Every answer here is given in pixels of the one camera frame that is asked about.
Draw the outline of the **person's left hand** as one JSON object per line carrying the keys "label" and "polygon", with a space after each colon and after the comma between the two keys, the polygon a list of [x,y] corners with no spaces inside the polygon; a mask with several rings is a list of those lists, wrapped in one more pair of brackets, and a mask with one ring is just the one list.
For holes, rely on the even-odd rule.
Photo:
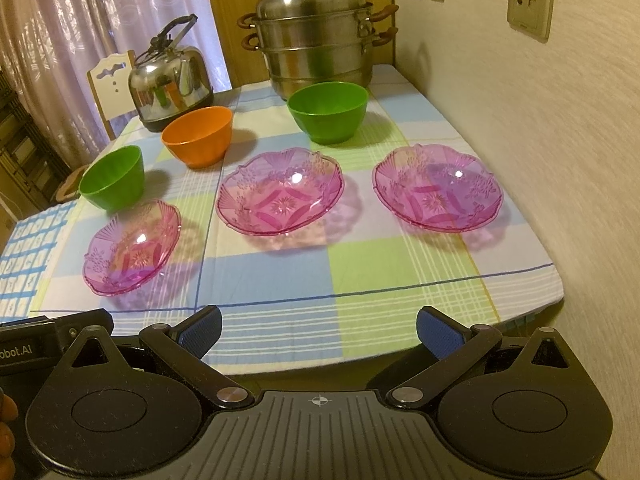
{"label": "person's left hand", "polygon": [[15,438],[10,422],[17,419],[18,409],[15,402],[5,393],[1,395],[1,422],[0,422],[0,455],[2,460],[12,456],[15,448]]}

